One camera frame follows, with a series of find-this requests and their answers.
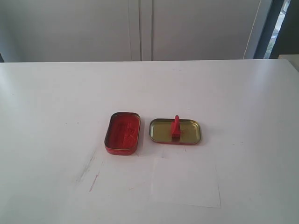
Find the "red ink pad tin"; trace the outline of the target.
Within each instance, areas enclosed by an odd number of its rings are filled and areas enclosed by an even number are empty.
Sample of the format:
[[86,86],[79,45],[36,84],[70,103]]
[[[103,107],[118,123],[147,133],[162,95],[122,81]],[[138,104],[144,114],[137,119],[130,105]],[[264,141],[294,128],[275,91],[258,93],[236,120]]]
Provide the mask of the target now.
[[113,155],[127,156],[137,150],[141,118],[134,112],[116,112],[111,116],[105,136],[105,148]]

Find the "red rubber stamp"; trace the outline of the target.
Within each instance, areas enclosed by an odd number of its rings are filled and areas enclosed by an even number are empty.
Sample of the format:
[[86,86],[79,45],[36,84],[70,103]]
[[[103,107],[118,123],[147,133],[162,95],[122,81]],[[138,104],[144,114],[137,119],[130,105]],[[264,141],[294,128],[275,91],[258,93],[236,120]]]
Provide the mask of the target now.
[[178,115],[176,115],[174,121],[171,123],[171,137],[180,138],[180,135],[180,118]]

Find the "gold tin lid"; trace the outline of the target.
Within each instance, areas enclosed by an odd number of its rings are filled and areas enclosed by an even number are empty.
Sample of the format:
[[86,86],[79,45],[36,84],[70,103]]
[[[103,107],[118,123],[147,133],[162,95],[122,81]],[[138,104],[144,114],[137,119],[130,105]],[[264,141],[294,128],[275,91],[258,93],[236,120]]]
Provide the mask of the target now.
[[172,136],[175,119],[158,118],[150,122],[149,136],[151,140],[163,144],[195,145],[202,139],[198,122],[191,119],[179,119],[180,136]]

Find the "white paper sheet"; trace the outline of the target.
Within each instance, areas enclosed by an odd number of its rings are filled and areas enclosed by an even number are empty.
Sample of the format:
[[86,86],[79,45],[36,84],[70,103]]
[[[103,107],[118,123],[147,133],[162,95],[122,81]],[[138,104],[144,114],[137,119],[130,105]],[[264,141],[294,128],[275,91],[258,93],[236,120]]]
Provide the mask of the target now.
[[151,193],[158,202],[221,207],[216,168],[208,159],[155,159]]

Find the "grey cabinet doors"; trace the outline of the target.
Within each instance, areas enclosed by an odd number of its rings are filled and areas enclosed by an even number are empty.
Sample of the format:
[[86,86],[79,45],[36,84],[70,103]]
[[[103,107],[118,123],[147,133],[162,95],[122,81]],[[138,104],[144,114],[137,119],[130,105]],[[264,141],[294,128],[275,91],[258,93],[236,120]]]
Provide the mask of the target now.
[[251,59],[269,0],[3,0],[5,62]]

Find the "dark window frame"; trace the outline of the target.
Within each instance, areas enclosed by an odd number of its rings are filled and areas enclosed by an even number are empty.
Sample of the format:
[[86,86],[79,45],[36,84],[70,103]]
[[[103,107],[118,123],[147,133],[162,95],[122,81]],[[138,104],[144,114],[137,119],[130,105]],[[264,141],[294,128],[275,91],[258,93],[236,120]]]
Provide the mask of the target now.
[[[254,59],[263,59],[271,36],[278,21],[279,13],[283,8],[283,0],[273,0],[270,10],[266,17],[261,36],[257,48],[255,50]],[[278,31],[273,48],[270,52],[270,59],[277,59],[280,55],[297,55],[299,53],[299,2],[290,0],[289,5],[282,21],[282,25]]]

